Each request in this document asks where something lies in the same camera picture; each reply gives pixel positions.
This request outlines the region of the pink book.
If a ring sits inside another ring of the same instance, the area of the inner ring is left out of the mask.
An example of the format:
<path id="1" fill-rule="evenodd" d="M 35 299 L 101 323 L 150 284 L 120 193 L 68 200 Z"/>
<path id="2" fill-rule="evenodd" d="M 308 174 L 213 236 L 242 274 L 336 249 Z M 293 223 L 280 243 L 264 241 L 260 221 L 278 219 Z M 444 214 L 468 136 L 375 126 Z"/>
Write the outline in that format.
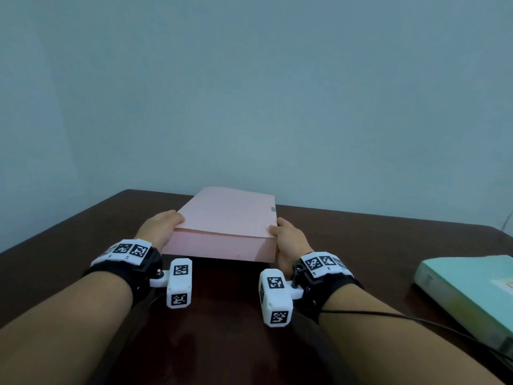
<path id="1" fill-rule="evenodd" d="M 163 253 L 273 263 L 277 238 L 275 197 L 227 187 L 205 187 L 179 211 L 185 221 L 176 226 Z"/>

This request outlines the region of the teal book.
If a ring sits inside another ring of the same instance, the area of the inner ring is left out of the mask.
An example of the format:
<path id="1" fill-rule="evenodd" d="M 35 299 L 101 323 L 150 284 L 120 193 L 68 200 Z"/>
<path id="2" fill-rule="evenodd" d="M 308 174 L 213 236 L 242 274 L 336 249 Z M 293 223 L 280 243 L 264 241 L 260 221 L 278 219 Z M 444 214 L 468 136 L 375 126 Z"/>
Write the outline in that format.
<path id="1" fill-rule="evenodd" d="M 414 283 L 472 336 L 513 359 L 513 257 L 428 259 Z"/>

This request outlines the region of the person's right forearm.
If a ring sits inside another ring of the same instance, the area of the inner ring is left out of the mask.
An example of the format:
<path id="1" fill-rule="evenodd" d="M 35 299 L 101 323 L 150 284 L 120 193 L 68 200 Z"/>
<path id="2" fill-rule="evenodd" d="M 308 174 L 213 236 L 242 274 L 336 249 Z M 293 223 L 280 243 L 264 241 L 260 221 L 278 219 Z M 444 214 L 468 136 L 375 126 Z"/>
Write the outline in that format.
<path id="1" fill-rule="evenodd" d="M 504 385 L 467 353 L 413 321 L 321 313 L 320 327 L 366 385 Z"/>

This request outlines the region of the person's right hand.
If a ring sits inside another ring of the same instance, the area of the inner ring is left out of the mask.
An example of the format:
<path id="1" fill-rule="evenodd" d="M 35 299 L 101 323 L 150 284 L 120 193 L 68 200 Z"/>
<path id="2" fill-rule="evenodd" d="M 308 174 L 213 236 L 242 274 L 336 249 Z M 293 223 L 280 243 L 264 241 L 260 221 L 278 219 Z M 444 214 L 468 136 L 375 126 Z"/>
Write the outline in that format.
<path id="1" fill-rule="evenodd" d="M 304 233 L 283 218 L 277 219 L 276 225 L 286 226 L 284 238 L 277 239 L 278 254 L 275 259 L 277 268 L 290 280 L 293 265 L 304 255 L 314 252 Z"/>

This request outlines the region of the person's left forearm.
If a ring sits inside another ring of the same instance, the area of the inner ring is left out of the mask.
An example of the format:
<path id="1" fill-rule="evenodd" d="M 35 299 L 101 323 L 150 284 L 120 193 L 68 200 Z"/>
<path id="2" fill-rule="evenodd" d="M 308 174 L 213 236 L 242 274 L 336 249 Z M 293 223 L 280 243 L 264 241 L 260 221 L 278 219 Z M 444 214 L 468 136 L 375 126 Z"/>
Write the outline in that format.
<path id="1" fill-rule="evenodd" d="M 85 385 L 132 307 L 131 288 L 93 272 L 0 329 L 0 385 Z"/>

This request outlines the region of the person's left hand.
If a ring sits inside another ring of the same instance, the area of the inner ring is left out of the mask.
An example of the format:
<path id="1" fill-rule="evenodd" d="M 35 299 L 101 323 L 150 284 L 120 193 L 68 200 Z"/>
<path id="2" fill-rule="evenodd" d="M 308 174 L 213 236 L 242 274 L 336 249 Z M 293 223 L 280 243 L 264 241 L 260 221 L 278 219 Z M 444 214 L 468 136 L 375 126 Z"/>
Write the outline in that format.
<path id="1" fill-rule="evenodd" d="M 146 220 L 139 228 L 134 239 L 143 240 L 151 243 L 160 253 L 169 243 L 175 228 L 160 227 L 160 213 Z"/>

